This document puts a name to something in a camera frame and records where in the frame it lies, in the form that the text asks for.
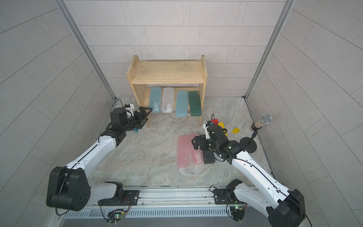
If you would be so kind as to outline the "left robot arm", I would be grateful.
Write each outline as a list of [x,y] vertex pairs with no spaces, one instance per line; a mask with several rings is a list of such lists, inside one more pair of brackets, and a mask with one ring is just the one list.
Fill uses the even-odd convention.
[[152,110],[147,107],[134,110],[133,104],[111,110],[111,121],[96,142],[74,161],[64,167],[57,166],[51,171],[46,206],[68,212],[80,211],[93,202],[100,206],[126,202],[122,183],[105,182],[91,186],[88,176],[109,152],[120,145],[128,131],[143,128]]

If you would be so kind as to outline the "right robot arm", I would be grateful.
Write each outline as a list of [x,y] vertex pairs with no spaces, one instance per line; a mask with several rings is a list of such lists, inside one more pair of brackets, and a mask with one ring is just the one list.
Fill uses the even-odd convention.
[[260,121],[251,125],[252,136],[243,137],[240,141],[229,140],[227,129],[206,121],[203,125],[205,135],[194,137],[191,143],[194,148],[215,153],[222,162],[226,161],[238,169],[257,187],[253,190],[241,180],[234,179],[226,187],[229,204],[245,203],[253,207],[266,216],[273,227],[298,227],[309,219],[303,194],[297,189],[288,189],[251,157],[251,153],[257,150],[254,138],[258,130],[271,121],[270,115],[263,115]]

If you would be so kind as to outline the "pink pencil case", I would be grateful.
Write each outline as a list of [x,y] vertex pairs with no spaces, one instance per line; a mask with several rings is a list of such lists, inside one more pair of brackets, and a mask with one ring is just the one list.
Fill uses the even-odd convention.
[[179,168],[187,168],[190,163],[189,137],[180,135],[177,143],[176,164]]
[[193,165],[197,166],[197,165],[201,165],[204,163],[203,160],[203,154],[202,151],[198,148],[195,149],[193,144],[192,144],[192,140],[196,137],[199,136],[198,133],[191,133],[189,135],[189,148],[190,148],[190,161]]

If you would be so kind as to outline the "black pencil case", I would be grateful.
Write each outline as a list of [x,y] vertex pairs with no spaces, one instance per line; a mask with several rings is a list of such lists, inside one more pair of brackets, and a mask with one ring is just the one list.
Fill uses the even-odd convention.
[[201,135],[201,137],[202,137],[202,144],[204,145],[204,149],[202,150],[203,162],[205,165],[214,164],[216,160],[214,157],[214,153],[211,150],[207,149],[207,144],[205,142],[206,135]]

